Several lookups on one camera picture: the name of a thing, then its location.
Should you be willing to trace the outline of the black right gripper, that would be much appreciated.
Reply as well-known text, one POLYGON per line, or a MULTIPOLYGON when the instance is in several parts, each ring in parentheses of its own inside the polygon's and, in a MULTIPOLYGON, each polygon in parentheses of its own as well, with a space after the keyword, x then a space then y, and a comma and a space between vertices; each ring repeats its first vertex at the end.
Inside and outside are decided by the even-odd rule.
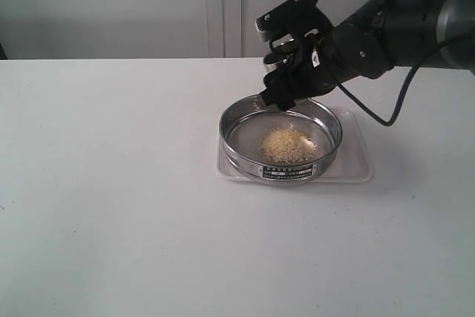
POLYGON ((295 31, 302 44, 298 63, 283 65, 263 78, 265 89, 260 97, 266 106, 287 111, 295 107, 297 100, 318 97, 334 88, 321 49, 321 41, 334 26, 316 7, 317 3, 318 0, 286 0, 255 21, 262 42, 295 31))

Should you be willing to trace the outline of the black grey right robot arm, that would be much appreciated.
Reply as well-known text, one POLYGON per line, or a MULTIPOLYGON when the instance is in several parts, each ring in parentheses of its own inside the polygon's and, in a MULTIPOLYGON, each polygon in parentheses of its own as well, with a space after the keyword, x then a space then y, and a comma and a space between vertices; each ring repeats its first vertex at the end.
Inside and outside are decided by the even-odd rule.
POLYGON ((270 51, 261 99, 282 111, 396 66, 474 69, 474 0, 369 0, 333 25, 318 0, 287 0, 256 21, 270 51))

